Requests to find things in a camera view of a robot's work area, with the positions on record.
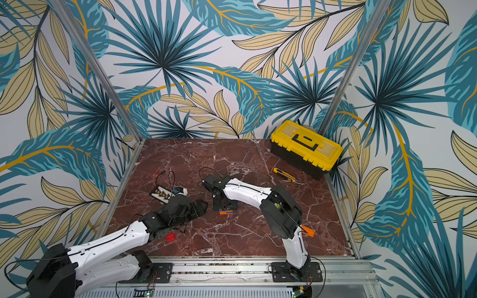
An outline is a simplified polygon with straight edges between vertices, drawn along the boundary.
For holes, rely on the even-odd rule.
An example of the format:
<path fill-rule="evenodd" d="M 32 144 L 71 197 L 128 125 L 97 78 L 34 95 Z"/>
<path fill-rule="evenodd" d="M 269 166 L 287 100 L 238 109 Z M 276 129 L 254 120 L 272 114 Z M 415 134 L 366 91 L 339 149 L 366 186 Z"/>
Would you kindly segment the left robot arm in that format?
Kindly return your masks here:
<path fill-rule="evenodd" d="M 177 195 L 161 209 L 149 212 L 127 227 L 70 248 L 47 250 L 26 279 L 32 298 L 77 298 L 120 281 L 149 282 L 152 261 L 140 247 L 206 214 L 207 202 Z"/>

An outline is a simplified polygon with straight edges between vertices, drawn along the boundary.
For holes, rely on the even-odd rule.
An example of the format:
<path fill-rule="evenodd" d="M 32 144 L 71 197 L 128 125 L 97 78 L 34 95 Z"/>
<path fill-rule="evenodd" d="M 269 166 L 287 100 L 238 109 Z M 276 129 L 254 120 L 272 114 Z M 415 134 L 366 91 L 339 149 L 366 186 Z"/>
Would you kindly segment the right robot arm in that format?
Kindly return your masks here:
<path fill-rule="evenodd" d="M 229 214 L 237 209 L 238 202 L 261 210 L 270 230 L 283 241 L 288 265 L 296 270 L 309 266 L 303 236 L 314 233 L 303 226 L 303 211 L 284 187 L 259 187 L 231 176 L 213 175 L 206 176 L 201 184 L 210 192 L 215 211 Z"/>

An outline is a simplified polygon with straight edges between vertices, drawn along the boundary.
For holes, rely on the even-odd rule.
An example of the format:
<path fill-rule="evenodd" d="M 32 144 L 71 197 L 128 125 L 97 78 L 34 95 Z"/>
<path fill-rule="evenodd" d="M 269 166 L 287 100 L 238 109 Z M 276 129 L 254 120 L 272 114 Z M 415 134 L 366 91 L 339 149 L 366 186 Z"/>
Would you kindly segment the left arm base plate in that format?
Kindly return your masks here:
<path fill-rule="evenodd" d="M 139 272 L 129 280 L 120 281 L 120 284 L 167 284 L 170 282 L 172 263 L 152 263 L 140 267 Z"/>

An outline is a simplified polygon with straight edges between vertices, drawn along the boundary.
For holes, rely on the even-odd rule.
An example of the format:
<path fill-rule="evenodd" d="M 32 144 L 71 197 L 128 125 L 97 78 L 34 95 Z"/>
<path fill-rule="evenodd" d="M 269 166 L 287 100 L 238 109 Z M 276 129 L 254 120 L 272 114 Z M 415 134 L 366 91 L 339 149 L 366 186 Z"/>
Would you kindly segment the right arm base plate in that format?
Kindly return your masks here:
<path fill-rule="evenodd" d="M 295 268 L 288 262 L 274 262 L 271 264 L 271 274 L 274 283 L 305 283 L 324 280 L 324 271 L 318 262 L 306 263 L 302 268 Z"/>

